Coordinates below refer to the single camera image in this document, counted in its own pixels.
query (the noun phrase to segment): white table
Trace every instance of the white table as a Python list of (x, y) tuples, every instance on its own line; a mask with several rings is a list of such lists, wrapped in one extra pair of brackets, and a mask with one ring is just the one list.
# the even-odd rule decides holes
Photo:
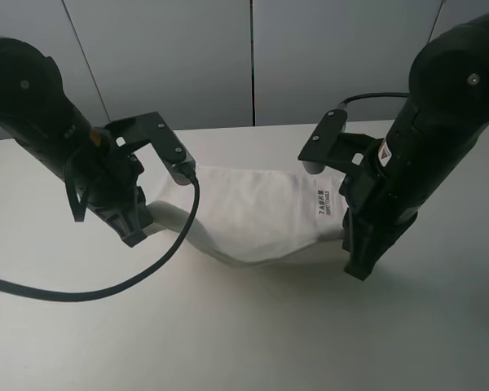
[[(389, 121), (351, 123), (382, 136)], [(203, 165), (302, 169), (312, 125), (179, 132)], [(161, 163), (139, 153), (148, 199)], [(80, 291), (155, 261), (0, 141), (0, 277)], [(364, 283), (342, 265), (232, 269), (184, 244), (148, 280), (81, 304), (0, 293), (0, 390), (489, 389), (489, 129)]]

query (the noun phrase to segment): white cloth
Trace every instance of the white cloth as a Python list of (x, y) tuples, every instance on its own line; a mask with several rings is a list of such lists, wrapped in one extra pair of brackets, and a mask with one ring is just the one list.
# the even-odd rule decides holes
[[(233, 266), (347, 259), (341, 250), (347, 205), (338, 194), (343, 176), (337, 171), (198, 167), (196, 172), (200, 207), (187, 240), (203, 253)], [(193, 187), (168, 177), (157, 199), (148, 206), (155, 223), (147, 232), (180, 232)], [(322, 243), (328, 246), (316, 247)]]

